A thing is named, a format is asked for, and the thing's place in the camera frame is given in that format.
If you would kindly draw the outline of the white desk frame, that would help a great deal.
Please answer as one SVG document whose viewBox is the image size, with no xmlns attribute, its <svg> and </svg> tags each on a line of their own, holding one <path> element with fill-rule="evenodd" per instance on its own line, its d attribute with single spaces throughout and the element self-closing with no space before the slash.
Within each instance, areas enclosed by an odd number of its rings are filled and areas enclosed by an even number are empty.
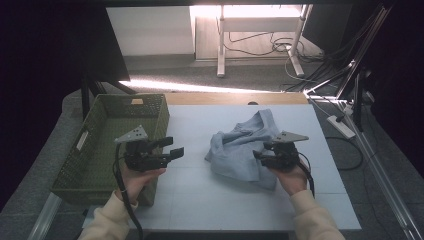
<svg viewBox="0 0 424 240">
<path fill-rule="evenodd" d="M 299 62 L 297 47 L 307 21 L 311 4 L 304 5 L 221 5 L 217 19 L 219 45 L 217 55 L 217 76 L 225 76 L 227 48 L 224 36 L 233 32 L 291 33 L 292 39 L 285 48 L 297 77 L 304 77 Z"/>
</svg>

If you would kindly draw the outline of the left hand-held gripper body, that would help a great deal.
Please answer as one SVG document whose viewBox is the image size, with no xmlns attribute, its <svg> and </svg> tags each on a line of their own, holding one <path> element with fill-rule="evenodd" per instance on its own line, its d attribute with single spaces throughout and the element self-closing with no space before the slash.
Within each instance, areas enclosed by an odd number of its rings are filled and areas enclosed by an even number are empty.
<svg viewBox="0 0 424 240">
<path fill-rule="evenodd" d="M 148 138 L 142 125 L 130 130 L 114 140 L 116 145 L 124 144 L 124 160 L 130 170 L 145 172 L 166 168 L 168 160 L 165 155 L 154 154 L 154 149 L 148 148 L 148 143 L 154 141 Z"/>
</svg>

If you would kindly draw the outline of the white power strip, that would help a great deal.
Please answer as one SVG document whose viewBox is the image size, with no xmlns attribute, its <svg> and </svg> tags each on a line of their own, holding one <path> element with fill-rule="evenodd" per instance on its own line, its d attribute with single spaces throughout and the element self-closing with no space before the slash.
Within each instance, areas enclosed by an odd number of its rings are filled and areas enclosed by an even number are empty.
<svg viewBox="0 0 424 240">
<path fill-rule="evenodd" d="M 352 139 L 356 134 L 342 122 L 342 119 L 335 115 L 329 116 L 327 121 L 338 130 L 346 139 Z"/>
</svg>

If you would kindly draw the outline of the black panel on stand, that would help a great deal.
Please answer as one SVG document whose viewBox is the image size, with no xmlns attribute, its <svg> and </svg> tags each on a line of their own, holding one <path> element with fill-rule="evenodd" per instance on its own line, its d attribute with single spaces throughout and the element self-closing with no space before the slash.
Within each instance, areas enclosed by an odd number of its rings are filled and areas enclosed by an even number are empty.
<svg viewBox="0 0 424 240">
<path fill-rule="evenodd" d="M 81 80 L 83 117 L 90 110 L 90 95 L 106 94 L 103 82 L 127 94 L 135 91 L 122 84 L 129 73 L 113 31 L 106 8 L 85 6 L 82 12 L 80 50 L 84 63 Z"/>
</svg>

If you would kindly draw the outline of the light blue tank top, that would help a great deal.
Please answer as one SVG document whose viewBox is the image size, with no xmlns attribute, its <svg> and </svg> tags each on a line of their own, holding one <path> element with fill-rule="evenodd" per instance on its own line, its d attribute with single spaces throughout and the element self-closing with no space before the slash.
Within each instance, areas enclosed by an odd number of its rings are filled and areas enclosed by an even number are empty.
<svg viewBox="0 0 424 240">
<path fill-rule="evenodd" d="M 259 110 L 246 122 L 237 123 L 230 132 L 214 134 L 205 160 L 215 174 L 274 190 L 276 176 L 254 157 L 253 152 L 269 154 L 263 143 L 279 133 L 271 110 Z"/>
</svg>

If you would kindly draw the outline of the black monitor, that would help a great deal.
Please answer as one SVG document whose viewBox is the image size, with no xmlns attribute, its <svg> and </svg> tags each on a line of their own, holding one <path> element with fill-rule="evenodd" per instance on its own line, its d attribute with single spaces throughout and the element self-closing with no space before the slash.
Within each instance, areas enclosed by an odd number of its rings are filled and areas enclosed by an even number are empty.
<svg viewBox="0 0 424 240">
<path fill-rule="evenodd" d="M 353 36 L 351 4 L 314 4 L 308 14 L 303 36 L 325 55 L 335 53 Z"/>
</svg>

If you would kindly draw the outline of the slanted metal stand rail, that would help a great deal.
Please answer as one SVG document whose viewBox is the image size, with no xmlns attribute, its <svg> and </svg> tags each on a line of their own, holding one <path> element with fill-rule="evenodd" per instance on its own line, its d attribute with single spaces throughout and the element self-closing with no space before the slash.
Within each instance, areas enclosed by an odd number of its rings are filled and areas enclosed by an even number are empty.
<svg viewBox="0 0 424 240">
<path fill-rule="evenodd" d="M 334 62 L 344 60 L 342 68 L 325 81 L 305 89 L 304 93 L 306 95 L 316 93 L 319 89 L 340 80 L 334 93 L 336 99 L 346 99 L 351 92 L 354 92 L 355 95 L 360 94 L 362 81 L 365 78 L 365 57 L 375 42 L 375 38 L 392 7 L 391 4 L 379 3 L 356 35 L 346 45 L 347 50 L 342 50 L 342 55 L 334 60 Z"/>
</svg>

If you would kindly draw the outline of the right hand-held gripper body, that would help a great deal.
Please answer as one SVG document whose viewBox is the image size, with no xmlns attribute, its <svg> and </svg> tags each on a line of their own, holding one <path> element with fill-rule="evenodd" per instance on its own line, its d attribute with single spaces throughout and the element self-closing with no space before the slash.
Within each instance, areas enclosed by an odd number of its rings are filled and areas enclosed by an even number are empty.
<svg viewBox="0 0 424 240">
<path fill-rule="evenodd" d="M 265 159 L 261 161 L 261 164 L 282 171 L 291 171 L 298 166 L 307 172 L 308 169 L 301 163 L 299 152 L 295 146 L 296 142 L 306 140 L 308 140 L 307 136 L 282 131 L 270 141 L 274 144 L 274 149 L 269 150 L 273 152 L 273 155 L 264 154 Z"/>
</svg>

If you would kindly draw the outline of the person's right hand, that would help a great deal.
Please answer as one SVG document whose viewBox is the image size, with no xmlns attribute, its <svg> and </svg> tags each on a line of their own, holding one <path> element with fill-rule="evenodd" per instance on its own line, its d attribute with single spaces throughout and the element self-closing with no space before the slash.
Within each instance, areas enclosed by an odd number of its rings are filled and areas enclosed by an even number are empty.
<svg viewBox="0 0 424 240">
<path fill-rule="evenodd" d="M 307 177 L 298 166 L 290 172 L 276 169 L 271 169 L 271 172 L 278 178 L 281 186 L 290 196 L 307 189 Z"/>
</svg>

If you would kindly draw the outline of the long aluminium rail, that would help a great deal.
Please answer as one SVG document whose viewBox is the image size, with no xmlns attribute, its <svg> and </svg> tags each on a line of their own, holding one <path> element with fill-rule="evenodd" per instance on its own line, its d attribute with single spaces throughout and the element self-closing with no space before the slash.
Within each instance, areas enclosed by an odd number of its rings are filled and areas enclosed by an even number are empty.
<svg viewBox="0 0 424 240">
<path fill-rule="evenodd" d="M 362 107 L 359 132 L 342 112 L 343 101 L 310 96 L 361 229 L 348 240 L 424 240 L 424 179 L 379 126 L 370 107 Z M 335 115 L 356 136 L 346 139 L 328 121 Z"/>
</svg>

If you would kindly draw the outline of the person's left hand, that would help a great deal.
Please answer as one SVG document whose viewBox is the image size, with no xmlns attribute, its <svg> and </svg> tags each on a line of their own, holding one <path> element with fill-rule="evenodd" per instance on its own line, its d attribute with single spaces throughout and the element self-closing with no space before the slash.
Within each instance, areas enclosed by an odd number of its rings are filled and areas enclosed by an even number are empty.
<svg viewBox="0 0 424 240">
<path fill-rule="evenodd" d="M 132 205 L 137 204 L 137 198 L 145 185 L 148 185 L 153 179 L 158 178 L 166 172 L 165 168 L 149 170 L 145 172 L 130 170 L 127 166 L 121 169 L 123 190 L 116 190 L 115 195 L 119 200 L 123 200 L 123 193 L 126 193 L 129 202 Z"/>
</svg>

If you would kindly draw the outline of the short aluminium bar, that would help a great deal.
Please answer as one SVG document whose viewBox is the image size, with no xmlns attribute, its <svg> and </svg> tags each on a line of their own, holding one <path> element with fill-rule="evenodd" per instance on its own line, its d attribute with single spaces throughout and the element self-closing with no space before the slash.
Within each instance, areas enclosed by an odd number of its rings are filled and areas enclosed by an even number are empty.
<svg viewBox="0 0 424 240">
<path fill-rule="evenodd" d="M 62 200 L 50 193 L 35 221 L 27 240 L 45 240 Z"/>
</svg>

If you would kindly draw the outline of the green woven basket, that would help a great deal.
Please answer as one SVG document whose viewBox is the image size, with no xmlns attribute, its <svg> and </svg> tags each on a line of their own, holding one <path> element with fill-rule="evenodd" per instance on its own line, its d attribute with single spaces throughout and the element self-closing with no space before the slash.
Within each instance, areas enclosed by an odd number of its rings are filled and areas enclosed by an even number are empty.
<svg viewBox="0 0 424 240">
<path fill-rule="evenodd" d="M 166 136 L 169 111 L 163 94 L 98 95 L 51 191 L 72 205 L 103 205 L 117 188 L 115 139 L 144 128 L 150 140 Z"/>
</svg>

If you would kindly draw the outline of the black upright stand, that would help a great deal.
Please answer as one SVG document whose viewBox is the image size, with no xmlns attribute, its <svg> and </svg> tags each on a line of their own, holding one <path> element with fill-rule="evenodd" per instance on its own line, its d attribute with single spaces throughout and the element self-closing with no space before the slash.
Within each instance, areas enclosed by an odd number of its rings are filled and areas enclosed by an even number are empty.
<svg viewBox="0 0 424 240">
<path fill-rule="evenodd" d="M 353 105 L 353 122 L 359 132 L 363 131 L 362 127 L 362 103 L 363 103 L 363 83 L 369 76 L 369 71 L 366 68 L 361 68 L 355 78 L 354 89 L 354 105 Z"/>
</svg>

